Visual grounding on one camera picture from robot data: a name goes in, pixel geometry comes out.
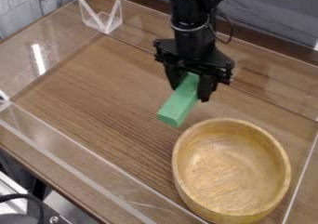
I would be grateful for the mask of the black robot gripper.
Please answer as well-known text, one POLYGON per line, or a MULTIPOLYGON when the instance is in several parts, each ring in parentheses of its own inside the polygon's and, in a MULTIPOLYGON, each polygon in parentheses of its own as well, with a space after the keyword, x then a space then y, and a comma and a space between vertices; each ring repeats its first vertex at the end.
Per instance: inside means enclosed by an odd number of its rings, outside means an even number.
POLYGON ((199 76, 197 99, 207 102, 217 83, 229 84, 235 62, 216 48, 213 23, 207 22, 189 29, 173 27, 173 32, 173 38, 153 40, 155 60, 165 67, 172 90, 177 88, 188 72, 199 76))

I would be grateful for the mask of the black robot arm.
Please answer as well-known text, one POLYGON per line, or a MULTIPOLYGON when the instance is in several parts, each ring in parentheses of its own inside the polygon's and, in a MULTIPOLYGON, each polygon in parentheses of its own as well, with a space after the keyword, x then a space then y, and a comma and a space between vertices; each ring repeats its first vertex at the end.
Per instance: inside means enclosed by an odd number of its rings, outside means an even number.
POLYGON ((165 70, 169 87, 176 89, 188 73, 199 76, 196 98, 209 100, 219 84, 231 84, 235 62, 217 49, 216 21, 221 0, 168 0, 173 37, 156 39, 155 60, 165 70))

